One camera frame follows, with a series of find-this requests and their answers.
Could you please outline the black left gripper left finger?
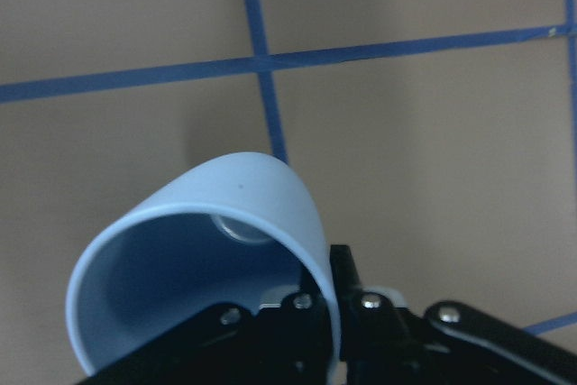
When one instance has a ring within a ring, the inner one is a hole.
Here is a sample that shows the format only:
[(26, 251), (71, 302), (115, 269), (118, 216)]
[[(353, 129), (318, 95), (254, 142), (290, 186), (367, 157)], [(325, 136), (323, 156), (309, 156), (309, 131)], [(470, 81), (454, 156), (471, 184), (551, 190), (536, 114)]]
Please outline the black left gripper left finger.
[(320, 292), (258, 314), (214, 304), (83, 379), (85, 384), (327, 384), (334, 344)]

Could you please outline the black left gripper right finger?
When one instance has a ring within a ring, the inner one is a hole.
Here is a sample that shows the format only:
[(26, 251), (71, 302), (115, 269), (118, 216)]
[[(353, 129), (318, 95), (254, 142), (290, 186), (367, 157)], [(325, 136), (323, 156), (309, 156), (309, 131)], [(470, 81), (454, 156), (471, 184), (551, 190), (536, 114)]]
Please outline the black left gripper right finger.
[(330, 248), (349, 384), (574, 384), (576, 356), (461, 302), (412, 313), (366, 289), (349, 246)]

